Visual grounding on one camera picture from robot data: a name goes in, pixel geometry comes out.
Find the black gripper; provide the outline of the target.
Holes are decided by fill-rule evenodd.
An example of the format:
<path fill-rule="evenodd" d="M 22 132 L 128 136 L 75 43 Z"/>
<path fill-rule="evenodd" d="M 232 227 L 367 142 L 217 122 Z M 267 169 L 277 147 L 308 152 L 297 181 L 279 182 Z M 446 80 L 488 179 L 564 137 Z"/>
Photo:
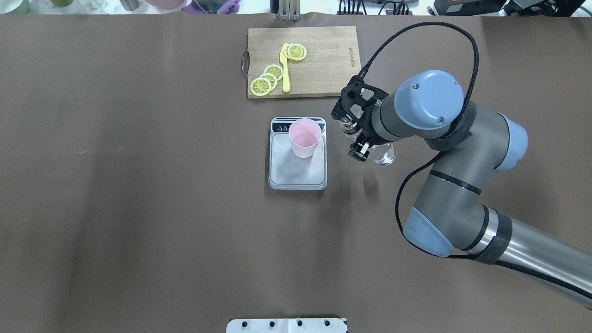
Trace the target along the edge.
<path fill-rule="evenodd" d="M 360 77 L 351 77 L 342 89 L 331 116 L 339 121 L 346 135 L 363 133 L 365 139 L 356 139 L 350 145 L 349 156 L 355 160 L 368 160 L 372 146 L 368 139 L 382 139 L 372 124 L 372 114 L 387 96 L 385 91 L 366 84 Z"/>

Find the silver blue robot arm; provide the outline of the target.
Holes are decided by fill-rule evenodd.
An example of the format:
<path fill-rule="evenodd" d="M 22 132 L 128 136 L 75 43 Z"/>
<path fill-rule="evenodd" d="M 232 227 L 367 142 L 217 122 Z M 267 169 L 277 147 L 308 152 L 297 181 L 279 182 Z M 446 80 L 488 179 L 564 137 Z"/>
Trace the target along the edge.
<path fill-rule="evenodd" d="M 518 123 L 466 104 L 461 85 L 442 70 L 417 74 L 390 94 L 355 75 L 332 117 L 354 124 L 350 156 L 359 161 L 372 146 L 412 136 L 438 151 L 401 229 L 410 244 L 519 272 L 591 308 L 589 253 L 480 203 L 491 174 L 509 171 L 526 153 L 529 138 Z"/>

